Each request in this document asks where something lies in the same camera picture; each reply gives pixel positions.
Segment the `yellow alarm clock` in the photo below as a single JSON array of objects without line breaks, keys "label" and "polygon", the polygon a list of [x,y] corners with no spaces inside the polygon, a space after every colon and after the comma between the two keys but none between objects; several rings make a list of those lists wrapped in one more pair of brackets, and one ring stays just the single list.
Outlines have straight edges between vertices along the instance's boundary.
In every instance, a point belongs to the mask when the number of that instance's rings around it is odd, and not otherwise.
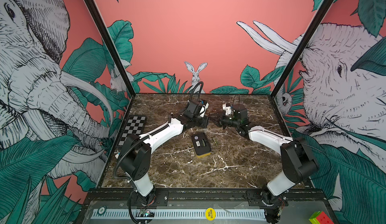
[{"label": "yellow alarm clock", "polygon": [[[209,140],[204,132],[193,133],[191,136],[191,139],[192,139],[196,156],[198,158],[203,158],[211,154],[212,152],[211,144],[209,143]],[[206,143],[205,147],[202,146],[201,140],[205,141]]]}]

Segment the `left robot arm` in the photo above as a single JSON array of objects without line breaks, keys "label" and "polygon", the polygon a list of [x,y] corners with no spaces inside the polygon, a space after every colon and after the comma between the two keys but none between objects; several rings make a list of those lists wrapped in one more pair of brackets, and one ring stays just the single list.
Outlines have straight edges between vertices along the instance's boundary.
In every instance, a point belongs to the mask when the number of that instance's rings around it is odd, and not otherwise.
[{"label": "left robot arm", "polygon": [[206,115],[188,118],[180,114],[177,117],[171,116],[166,123],[145,134],[129,135],[117,156],[113,177],[130,182],[135,192],[142,197],[153,195],[155,187],[148,171],[155,150],[184,131],[193,127],[206,128],[208,123]]}]

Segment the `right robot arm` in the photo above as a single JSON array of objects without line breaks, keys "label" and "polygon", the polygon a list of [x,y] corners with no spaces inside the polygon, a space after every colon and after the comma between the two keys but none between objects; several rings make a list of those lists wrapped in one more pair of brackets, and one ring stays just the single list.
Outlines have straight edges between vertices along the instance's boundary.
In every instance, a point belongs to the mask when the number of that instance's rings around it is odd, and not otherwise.
[{"label": "right robot arm", "polygon": [[248,119],[237,119],[231,116],[221,117],[219,126],[234,127],[241,136],[280,154],[282,171],[266,185],[262,193],[262,197],[266,198],[266,203],[272,202],[273,199],[320,169],[311,147],[304,138],[294,139],[282,136],[262,126],[257,126]]}]

